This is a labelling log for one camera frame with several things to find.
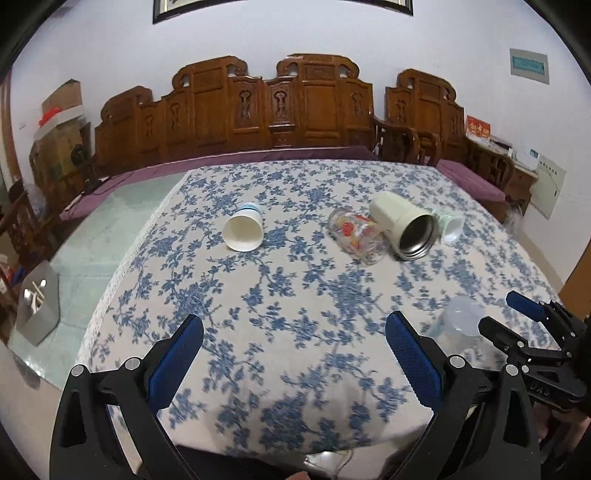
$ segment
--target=glass tabletop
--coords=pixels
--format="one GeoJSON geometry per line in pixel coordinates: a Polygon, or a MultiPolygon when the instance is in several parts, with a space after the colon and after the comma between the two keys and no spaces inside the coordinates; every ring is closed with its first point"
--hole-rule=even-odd
{"type": "Polygon", "coordinates": [[[60,323],[34,346],[13,329],[8,347],[39,376],[63,388],[86,327],[117,266],[183,173],[118,188],[51,260],[60,282],[60,323]]]}

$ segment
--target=blue floral tablecloth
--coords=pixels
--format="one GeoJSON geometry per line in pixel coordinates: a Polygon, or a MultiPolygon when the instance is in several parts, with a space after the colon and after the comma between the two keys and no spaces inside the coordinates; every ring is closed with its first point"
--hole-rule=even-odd
{"type": "MultiPolygon", "coordinates": [[[[519,243],[434,168],[336,160],[206,167],[187,173],[146,225],[79,359],[94,371],[116,368],[197,314],[203,347],[159,414],[175,443],[236,454],[344,449],[406,436],[431,417],[384,339],[393,310],[425,332],[450,298],[468,295],[530,345],[550,346],[543,328],[506,306],[512,289],[556,299],[519,243]],[[326,219],[342,206],[367,214],[383,190],[463,212],[462,237],[414,262],[354,260],[327,235],[326,219]],[[265,240],[237,253],[221,231],[245,201],[265,208],[265,240]]],[[[478,367],[503,362],[485,339],[465,357],[478,367]]]]}

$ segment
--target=purple cushion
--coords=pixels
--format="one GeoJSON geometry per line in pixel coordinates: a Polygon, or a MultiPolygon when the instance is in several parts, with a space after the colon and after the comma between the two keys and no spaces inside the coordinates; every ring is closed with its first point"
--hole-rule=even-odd
{"type": "Polygon", "coordinates": [[[468,167],[451,160],[439,160],[436,167],[448,179],[457,183],[462,190],[465,190],[475,200],[490,200],[491,202],[504,202],[505,194],[478,176],[468,167]]]}
{"type": "Polygon", "coordinates": [[[90,215],[117,188],[139,181],[165,177],[176,173],[185,173],[196,168],[212,165],[228,165],[238,163],[253,163],[259,161],[278,160],[370,160],[378,159],[364,146],[352,147],[320,147],[320,148],[283,148],[275,150],[255,150],[210,157],[190,158],[172,163],[164,163],[153,167],[146,167],[129,173],[117,175],[96,189],[92,195],[82,197],[70,210],[63,211],[60,219],[72,220],[90,215]]]}

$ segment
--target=thermos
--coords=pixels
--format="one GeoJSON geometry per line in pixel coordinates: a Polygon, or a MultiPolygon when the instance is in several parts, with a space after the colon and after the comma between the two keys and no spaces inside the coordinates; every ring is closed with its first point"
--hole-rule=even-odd
{"type": "Polygon", "coordinates": [[[378,193],[369,204],[369,213],[401,260],[424,257],[437,239],[437,219],[431,212],[395,193],[378,193]]]}

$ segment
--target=metal screw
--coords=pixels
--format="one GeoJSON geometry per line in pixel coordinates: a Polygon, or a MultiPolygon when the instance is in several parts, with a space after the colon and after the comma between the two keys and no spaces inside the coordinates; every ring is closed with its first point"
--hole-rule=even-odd
{"type": "Polygon", "coordinates": [[[457,355],[454,355],[453,357],[451,357],[449,359],[449,362],[455,368],[463,368],[464,365],[466,365],[466,361],[461,356],[457,356],[457,355]]]}
{"type": "Polygon", "coordinates": [[[70,371],[70,373],[74,377],[79,377],[84,373],[84,366],[83,365],[76,365],[74,368],[72,368],[72,371],[70,371]]]}
{"type": "Polygon", "coordinates": [[[507,370],[507,373],[512,377],[516,376],[519,373],[519,370],[517,370],[517,367],[515,365],[511,365],[511,364],[507,365],[505,367],[505,370],[507,370]]]}
{"type": "Polygon", "coordinates": [[[135,370],[138,367],[139,367],[139,358],[137,358],[137,357],[128,358],[127,361],[125,362],[125,368],[127,370],[135,370]]]}

